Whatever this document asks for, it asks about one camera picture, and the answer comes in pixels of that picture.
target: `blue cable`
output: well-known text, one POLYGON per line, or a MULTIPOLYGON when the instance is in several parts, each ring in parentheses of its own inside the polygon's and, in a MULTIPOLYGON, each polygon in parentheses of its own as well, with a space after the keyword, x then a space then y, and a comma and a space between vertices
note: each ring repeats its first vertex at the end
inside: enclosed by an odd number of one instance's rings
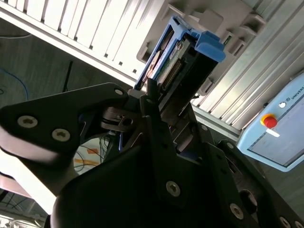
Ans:
POLYGON ((29 100, 28 99, 29 98, 29 93, 28 93, 28 89, 25 86, 25 84, 18 77, 14 76, 10 72, 7 72, 5 69, 0 68, 0 71, 3 71, 4 73, 8 74, 9 76, 12 76, 14 79, 18 80, 22 84, 22 86, 24 88, 24 91, 25 91, 25 94, 26 94, 26 100, 28 101, 29 100))

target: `silver screw head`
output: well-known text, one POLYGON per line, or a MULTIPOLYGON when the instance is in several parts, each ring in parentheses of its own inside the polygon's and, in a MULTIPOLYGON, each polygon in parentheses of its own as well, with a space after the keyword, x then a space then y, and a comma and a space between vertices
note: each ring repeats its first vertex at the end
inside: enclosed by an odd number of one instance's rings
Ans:
POLYGON ((233 149, 234 148, 234 146, 231 144, 231 143, 227 143, 227 146, 230 148, 230 149, 233 149))
POLYGON ((280 217, 280 220, 281 220, 281 223, 284 225, 284 227, 291 228, 289 222, 284 217, 280 217))
POLYGON ((294 222, 296 228, 304 228, 303 225, 301 223, 299 223, 298 221, 294 222))
POLYGON ((174 197, 178 197, 180 196, 180 193, 181 193, 181 189, 180 187, 178 186, 177 183, 175 183, 174 181, 168 181, 166 183, 166 189, 167 191, 174 197))
POLYGON ((21 127, 33 128, 33 127, 37 126, 38 120, 35 117, 33 117, 33 116, 23 115, 23 116, 21 116, 21 117, 18 118, 17 123, 21 127))
POLYGON ((208 127, 206 127, 205 125, 201 125, 201 128, 202 128, 204 131, 208 131, 208 127))
POLYGON ((229 207, 232 214, 234 214, 234 216, 237 217, 237 219, 242 220, 244 218, 244 213, 242 209, 239 208, 238 205, 236 205, 235 203, 231 203, 229 207))
POLYGON ((120 89, 115 89, 115 92, 116 92, 118 95, 124 94, 123 91, 121 91, 120 89))
POLYGON ((58 128, 53 130, 52 137, 56 141, 66 142, 71 138, 71 134, 66 129, 58 128))

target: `control box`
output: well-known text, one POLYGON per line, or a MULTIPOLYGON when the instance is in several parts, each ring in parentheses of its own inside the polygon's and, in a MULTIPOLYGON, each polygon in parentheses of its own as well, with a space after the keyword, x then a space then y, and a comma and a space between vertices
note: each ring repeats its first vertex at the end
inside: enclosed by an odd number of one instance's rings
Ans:
POLYGON ((281 171, 304 160, 304 73, 293 79, 246 128, 238 148, 281 171))

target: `red button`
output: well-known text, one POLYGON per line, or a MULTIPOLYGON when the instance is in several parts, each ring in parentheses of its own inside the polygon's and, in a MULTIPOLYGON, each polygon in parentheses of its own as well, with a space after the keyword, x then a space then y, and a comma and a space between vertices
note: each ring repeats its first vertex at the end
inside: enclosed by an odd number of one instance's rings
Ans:
POLYGON ((277 120, 273 116, 266 117, 263 121, 267 128, 274 128, 277 125, 277 120))

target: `emergency stop button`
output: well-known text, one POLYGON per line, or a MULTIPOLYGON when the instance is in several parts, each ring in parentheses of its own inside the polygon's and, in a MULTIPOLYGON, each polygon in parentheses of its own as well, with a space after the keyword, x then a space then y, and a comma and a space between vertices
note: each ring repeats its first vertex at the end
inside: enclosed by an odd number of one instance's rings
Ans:
POLYGON ((262 117, 261 124, 267 128, 274 128, 277 125, 277 120, 274 115, 267 114, 262 117))

